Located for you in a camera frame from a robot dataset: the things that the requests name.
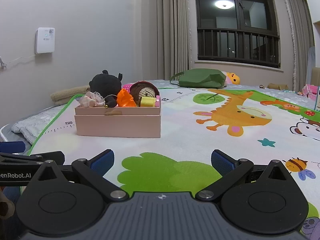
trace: wall-mounted router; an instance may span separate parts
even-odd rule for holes
[[[36,32],[36,54],[54,52],[55,33],[55,28],[38,28]]]

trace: brown crocheted toy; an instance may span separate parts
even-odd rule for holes
[[[141,97],[155,98],[156,95],[159,95],[159,91],[153,84],[146,81],[140,81],[130,87],[130,94],[138,105]]]

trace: small toy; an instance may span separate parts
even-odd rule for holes
[[[147,81],[139,81],[133,84],[130,87],[130,94],[137,105],[139,105],[141,97],[155,98],[157,95],[160,95],[158,89]]]
[[[103,70],[102,74],[96,75],[89,82],[90,91],[98,92],[105,100],[106,107],[115,107],[117,105],[117,94],[121,90],[122,74],[118,77],[109,75],[107,70]]]
[[[137,107],[132,95],[124,88],[117,95],[117,103],[119,107]]]
[[[139,101],[140,107],[159,107],[160,105],[160,96],[156,98],[141,97]]]
[[[122,86],[122,88],[124,88],[125,90],[127,90],[129,93],[130,93],[130,87],[132,86],[133,84],[125,84]]]
[[[240,78],[236,74],[225,72],[225,71],[222,71],[222,73],[226,75],[225,85],[228,85],[228,84],[240,85]]]
[[[98,92],[88,91],[83,97],[79,100],[80,107],[104,107],[105,101],[103,97]]]

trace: window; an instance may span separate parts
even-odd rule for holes
[[[196,0],[198,59],[279,68],[272,0]]]

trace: bed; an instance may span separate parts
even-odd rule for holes
[[[52,122],[49,118],[41,123],[47,126],[46,122],[50,122],[50,126],[28,154],[60,150],[68,165],[75,159],[91,159],[112,149],[115,161],[103,177],[129,195],[135,191],[188,191],[194,195],[221,177],[211,165],[215,149],[255,164],[281,160],[309,202],[308,218],[318,219],[320,137],[308,133],[320,134],[320,113],[312,111],[314,101],[294,92],[254,86],[200,90],[181,88],[164,80],[149,82],[160,89],[161,138],[78,136],[74,126],[74,107],[78,102],[73,99],[63,111],[51,108],[33,115],[40,122],[46,111],[59,111]],[[1,129],[1,137],[21,140],[21,136],[11,132],[12,125]],[[292,167],[295,162],[300,163],[302,170]]]
[[[168,80],[148,80],[149,82],[153,83],[157,88],[179,88],[178,85],[172,85],[169,83]],[[305,98],[302,96],[299,96],[295,94],[292,91],[280,91],[280,90],[274,90],[274,89],[261,89],[258,86],[244,86],[244,85],[229,85],[225,87],[226,90],[256,90],[261,93],[264,93],[266,95],[282,99],[284,101],[297,104],[309,109],[314,108],[315,102],[309,98]],[[36,135],[39,135],[40,132],[47,126],[47,124],[59,113],[59,111],[63,108],[63,106],[52,106],[49,108],[46,108],[42,111],[39,111],[37,113],[31,114],[27,117],[24,117],[22,119],[17,120],[14,123],[9,123],[4,125],[0,129],[0,136],[3,141],[23,141],[26,144],[26,150],[30,150],[33,142],[36,139]],[[34,132],[35,138],[32,138],[31,140],[27,140],[22,133],[14,133],[12,131],[12,126],[19,122],[26,120],[27,118],[32,118],[32,121],[34,123],[37,123],[37,131]]]

